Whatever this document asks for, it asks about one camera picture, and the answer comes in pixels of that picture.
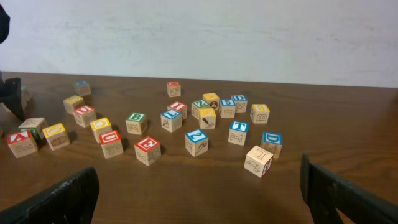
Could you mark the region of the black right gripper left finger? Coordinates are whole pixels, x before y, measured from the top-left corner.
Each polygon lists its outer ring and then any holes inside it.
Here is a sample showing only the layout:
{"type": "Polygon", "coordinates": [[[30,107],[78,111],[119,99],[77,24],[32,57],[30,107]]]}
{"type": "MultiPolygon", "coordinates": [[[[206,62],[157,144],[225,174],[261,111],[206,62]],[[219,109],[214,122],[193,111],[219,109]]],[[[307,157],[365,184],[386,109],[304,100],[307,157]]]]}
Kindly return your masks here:
{"type": "Polygon", "coordinates": [[[91,223],[99,191],[88,167],[1,211],[1,223],[91,223]]]}

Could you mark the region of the yellow O block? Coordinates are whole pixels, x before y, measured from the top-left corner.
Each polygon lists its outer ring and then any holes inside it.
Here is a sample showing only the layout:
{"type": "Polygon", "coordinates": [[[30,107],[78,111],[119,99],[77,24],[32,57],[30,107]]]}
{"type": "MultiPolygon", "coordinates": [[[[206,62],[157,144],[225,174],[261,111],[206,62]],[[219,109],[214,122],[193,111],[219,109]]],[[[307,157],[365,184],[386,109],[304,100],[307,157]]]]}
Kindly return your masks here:
{"type": "Polygon", "coordinates": [[[85,104],[83,97],[73,95],[63,100],[65,110],[68,114],[73,114],[74,110],[85,104]]]}

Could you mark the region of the plain wood block green side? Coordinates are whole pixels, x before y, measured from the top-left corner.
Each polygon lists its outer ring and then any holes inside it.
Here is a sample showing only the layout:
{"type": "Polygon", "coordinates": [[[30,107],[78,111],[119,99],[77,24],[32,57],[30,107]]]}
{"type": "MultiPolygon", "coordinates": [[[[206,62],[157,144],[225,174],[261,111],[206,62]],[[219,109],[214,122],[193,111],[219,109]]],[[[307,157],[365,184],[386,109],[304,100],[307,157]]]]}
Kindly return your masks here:
{"type": "Polygon", "coordinates": [[[48,126],[45,118],[28,118],[19,127],[19,131],[28,130],[36,142],[44,138],[43,129],[48,126]]]}

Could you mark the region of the red u block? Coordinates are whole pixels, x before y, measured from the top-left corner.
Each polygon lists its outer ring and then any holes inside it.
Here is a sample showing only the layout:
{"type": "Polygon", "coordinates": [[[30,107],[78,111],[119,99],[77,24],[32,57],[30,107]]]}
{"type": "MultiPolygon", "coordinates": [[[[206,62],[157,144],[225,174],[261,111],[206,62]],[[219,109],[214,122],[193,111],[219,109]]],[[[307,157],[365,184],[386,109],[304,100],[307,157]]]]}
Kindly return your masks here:
{"type": "Polygon", "coordinates": [[[75,121],[78,125],[87,128],[92,121],[97,120],[94,108],[83,105],[73,111],[75,121]]]}
{"type": "Polygon", "coordinates": [[[121,137],[117,130],[100,134],[99,140],[106,159],[120,155],[124,152],[121,137]]]}

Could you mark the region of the blue X block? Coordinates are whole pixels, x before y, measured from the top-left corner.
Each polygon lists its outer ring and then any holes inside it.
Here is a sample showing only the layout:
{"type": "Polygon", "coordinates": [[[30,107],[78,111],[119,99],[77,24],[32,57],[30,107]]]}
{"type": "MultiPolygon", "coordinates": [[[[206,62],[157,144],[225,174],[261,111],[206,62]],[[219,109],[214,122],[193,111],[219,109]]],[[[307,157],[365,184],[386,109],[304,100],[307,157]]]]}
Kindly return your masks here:
{"type": "Polygon", "coordinates": [[[86,96],[91,94],[90,84],[86,80],[80,80],[74,84],[75,90],[79,96],[86,96]]]}

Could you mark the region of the blue D block lower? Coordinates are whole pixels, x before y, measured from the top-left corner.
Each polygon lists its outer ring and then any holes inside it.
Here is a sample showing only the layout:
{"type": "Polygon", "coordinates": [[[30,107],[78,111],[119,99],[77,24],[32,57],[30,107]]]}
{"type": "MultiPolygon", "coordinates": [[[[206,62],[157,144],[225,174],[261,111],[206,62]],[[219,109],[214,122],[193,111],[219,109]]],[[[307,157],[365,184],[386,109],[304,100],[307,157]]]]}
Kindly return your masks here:
{"type": "Polygon", "coordinates": [[[282,146],[283,139],[281,134],[268,131],[263,132],[260,147],[272,153],[275,159],[279,158],[282,146]]]}

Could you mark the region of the blue d block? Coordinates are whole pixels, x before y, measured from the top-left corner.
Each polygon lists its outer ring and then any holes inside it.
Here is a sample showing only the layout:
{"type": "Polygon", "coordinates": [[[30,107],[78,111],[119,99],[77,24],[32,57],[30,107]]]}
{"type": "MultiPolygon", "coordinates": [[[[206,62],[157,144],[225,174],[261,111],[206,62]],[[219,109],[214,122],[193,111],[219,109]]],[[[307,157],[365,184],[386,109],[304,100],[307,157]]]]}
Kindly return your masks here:
{"type": "Polygon", "coordinates": [[[283,139],[281,134],[268,131],[263,132],[260,147],[272,153],[275,159],[279,158],[282,146],[283,139]]]}
{"type": "Polygon", "coordinates": [[[236,104],[237,113],[245,113],[248,105],[248,99],[245,95],[232,95],[231,99],[236,104]]]}

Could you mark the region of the plain wood block right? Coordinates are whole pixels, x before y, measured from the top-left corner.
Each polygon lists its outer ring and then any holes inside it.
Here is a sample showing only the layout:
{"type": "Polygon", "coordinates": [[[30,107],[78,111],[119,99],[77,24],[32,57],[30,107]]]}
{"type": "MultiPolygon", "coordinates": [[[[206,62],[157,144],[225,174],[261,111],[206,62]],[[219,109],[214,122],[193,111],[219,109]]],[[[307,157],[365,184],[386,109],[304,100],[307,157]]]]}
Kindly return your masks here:
{"type": "Polygon", "coordinates": [[[274,155],[259,147],[254,146],[247,154],[244,161],[244,168],[254,175],[262,176],[270,169],[274,155]]]}

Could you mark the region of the yellow C block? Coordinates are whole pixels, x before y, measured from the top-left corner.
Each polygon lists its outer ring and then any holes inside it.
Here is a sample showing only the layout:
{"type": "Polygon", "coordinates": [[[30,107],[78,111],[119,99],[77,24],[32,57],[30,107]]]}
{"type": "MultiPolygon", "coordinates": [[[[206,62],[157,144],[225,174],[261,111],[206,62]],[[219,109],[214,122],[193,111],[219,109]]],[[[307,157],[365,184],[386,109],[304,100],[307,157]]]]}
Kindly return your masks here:
{"type": "Polygon", "coordinates": [[[100,135],[112,131],[112,125],[108,118],[101,118],[90,123],[91,130],[97,143],[100,143],[100,135]]]}

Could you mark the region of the blue D block upper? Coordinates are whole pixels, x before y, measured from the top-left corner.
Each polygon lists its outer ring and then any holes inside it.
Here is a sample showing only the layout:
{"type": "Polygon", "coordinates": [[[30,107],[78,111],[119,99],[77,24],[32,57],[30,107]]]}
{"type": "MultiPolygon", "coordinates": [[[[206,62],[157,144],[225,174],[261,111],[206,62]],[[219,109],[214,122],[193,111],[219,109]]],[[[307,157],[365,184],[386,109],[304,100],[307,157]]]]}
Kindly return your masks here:
{"type": "Polygon", "coordinates": [[[231,99],[236,104],[237,113],[245,113],[248,105],[248,99],[245,95],[232,95],[231,99]]]}

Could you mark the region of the blue L block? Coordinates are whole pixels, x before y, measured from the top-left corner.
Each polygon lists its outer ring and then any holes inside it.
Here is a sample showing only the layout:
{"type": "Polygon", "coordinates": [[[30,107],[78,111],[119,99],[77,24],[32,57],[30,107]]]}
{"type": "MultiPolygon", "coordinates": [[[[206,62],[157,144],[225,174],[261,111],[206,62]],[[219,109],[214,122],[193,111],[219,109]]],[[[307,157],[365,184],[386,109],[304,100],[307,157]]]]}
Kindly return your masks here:
{"type": "Polygon", "coordinates": [[[161,125],[169,132],[174,132],[182,127],[182,114],[173,109],[164,111],[161,115],[161,125]]]}

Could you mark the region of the blue 2 block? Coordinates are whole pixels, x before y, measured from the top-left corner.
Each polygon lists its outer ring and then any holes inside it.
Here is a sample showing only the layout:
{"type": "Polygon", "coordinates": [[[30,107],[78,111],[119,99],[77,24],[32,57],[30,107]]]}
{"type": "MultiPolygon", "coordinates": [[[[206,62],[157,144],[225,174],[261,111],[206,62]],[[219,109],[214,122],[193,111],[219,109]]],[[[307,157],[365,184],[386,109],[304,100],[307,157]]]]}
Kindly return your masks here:
{"type": "Polygon", "coordinates": [[[208,135],[201,129],[196,129],[185,134],[185,148],[193,156],[199,156],[208,151],[208,135]]]}

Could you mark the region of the yellow block middle right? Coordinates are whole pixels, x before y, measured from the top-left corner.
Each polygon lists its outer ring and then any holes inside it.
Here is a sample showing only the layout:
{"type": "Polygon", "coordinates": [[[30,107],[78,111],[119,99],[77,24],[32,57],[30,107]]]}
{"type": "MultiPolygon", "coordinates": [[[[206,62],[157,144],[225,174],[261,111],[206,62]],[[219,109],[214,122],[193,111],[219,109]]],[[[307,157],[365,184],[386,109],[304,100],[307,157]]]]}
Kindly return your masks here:
{"type": "Polygon", "coordinates": [[[200,109],[199,125],[200,129],[215,129],[216,113],[213,108],[200,109]]]}

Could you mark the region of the red H block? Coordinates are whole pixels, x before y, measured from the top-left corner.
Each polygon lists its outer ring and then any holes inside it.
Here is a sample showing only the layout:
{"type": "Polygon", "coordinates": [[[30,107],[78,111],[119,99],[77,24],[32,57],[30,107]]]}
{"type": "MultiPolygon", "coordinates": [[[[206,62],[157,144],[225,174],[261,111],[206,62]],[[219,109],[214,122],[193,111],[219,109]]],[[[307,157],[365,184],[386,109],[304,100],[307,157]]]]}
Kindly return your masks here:
{"type": "Polygon", "coordinates": [[[167,94],[169,97],[181,96],[181,84],[178,81],[167,82],[167,94]]]}

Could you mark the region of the green Z block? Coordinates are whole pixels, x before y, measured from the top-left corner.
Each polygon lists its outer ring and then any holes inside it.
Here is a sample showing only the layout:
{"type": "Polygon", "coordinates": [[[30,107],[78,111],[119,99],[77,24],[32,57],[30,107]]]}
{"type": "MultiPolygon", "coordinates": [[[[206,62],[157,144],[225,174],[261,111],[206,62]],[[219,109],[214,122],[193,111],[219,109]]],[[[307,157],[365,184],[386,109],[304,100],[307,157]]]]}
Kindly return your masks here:
{"type": "Polygon", "coordinates": [[[192,102],[192,116],[196,119],[200,119],[200,109],[209,108],[210,105],[205,100],[197,100],[192,102]]]}

